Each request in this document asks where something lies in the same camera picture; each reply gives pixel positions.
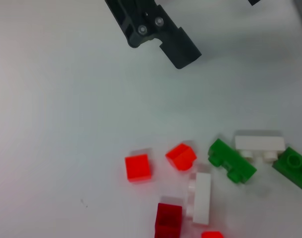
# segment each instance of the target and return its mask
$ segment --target green lego brick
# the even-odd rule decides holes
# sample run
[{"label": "green lego brick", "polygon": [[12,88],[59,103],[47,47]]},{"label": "green lego brick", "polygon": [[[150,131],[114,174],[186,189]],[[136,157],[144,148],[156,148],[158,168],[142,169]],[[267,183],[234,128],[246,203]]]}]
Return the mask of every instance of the green lego brick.
[{"label": "green lego brick", "polygon": [[234,183],[245,183],[256,172],[255,167],[220,139],[213,143],[208,155],[214,166],[222,166],[228,171],[227,177]]},{"label": "green lego brick", "polygon": [[302,155],[298,152],[287,148],[272,167],[302,189]]}]

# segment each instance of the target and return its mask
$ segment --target dark red lego brick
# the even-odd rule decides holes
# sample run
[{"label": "dark red lego brick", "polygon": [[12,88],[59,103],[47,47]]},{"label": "dark red lego brick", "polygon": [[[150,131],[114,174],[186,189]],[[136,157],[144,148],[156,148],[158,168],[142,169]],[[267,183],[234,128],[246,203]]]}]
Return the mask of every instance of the dark red lego brick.
[{"label": "dark red lego brick", "polygon": [[154,238],[179,238],[182,226],[182,207],[159,203]]}]

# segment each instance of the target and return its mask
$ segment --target toy block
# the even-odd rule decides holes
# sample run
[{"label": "toy block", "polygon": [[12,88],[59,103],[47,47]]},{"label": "toy block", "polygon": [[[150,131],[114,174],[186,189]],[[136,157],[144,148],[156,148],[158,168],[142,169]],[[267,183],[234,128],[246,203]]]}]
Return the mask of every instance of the toy block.
[{"label": "toy block", "polygon": [[203,232],[201,238],[224,238],[220,232]]},{"label": "toy block", "polygon": [[212,144],[208,155],[208,160],[214,166],[222,166],[227,170],[227,177],[234,183],[245,183],[256,172],[255,167],[220,139]]},{"label": "toy block", "polygon": [[302,155],[298,152],[287,148],[272,167],[302,189]]},{"label": "toy block", "polygon": [[248,161],[253,160],[253,153],[262,152],[263,161],[274,162],[286,147],[280,136],[235,136],[236,150]]},{"label": "toy block", "polygon": [[148,155],[137,155],[125,158],[127,178],[130,182],[151,179]]},{"label": "toy block", "polygon": [[166,155],[167,159],[174,164],[177,170],[186,171],[193,166],[197,158],[193,149],[185,144],[179,144]]},{"label": "toy block", "polygon": [[154,238],[179,238],[182,226],[182,207],[159,203]]},{"label": "toy block", "polygon": [[189,191],[195,193],[194,203],[189,204],[186,216],[193,219],[194,223],[209,224],[211,176],[206,173],[196,173],[196,180],[191,180]]}]

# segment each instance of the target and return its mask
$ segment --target white table surface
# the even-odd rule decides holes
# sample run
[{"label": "white table surface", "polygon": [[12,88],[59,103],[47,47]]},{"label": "white table surface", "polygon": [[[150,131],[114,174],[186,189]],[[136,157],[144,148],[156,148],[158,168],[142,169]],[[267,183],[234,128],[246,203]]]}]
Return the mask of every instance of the white table surface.
[{"label": "white table surface", "polygon": [[[102,0],[0,0],[0,238],[152,238],[189,174],[164,157],[270,130],[302,154],[302,24],[290,0],[162,0],[203,56],[177,70],[153,40],[132,49]],[[151,148],[154,181],[126,180]],[[302,190],[257,162],[236,186],[211,169],[225,238],[302,238]]]}]

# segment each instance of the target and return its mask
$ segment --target red lego brick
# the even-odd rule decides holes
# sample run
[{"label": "red lego brick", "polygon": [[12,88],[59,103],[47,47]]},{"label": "red lego brick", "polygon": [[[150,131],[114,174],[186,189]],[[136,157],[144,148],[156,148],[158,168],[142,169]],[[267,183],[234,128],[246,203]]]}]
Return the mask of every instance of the red lego brick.
[{"label": "red lego brick", "polygon": [[127,178],[130,182],[151,179],[148,155],[137,155],[125,158]]},{"label": "red lego brick", "polygon": [[201,238],[224,238],[220,232],[203,232]]},{"label": "red lego brick", "polygon": [[177,170],[186,171],[193,166],[194,160],[197,158],[193,149],[185,144],[176,146],[166,155],[167,159],[172,162]]},{"label": "red lego brick", "polygon": [[159,203],[154,238],[179,238],[182,226],[182,207]]}]

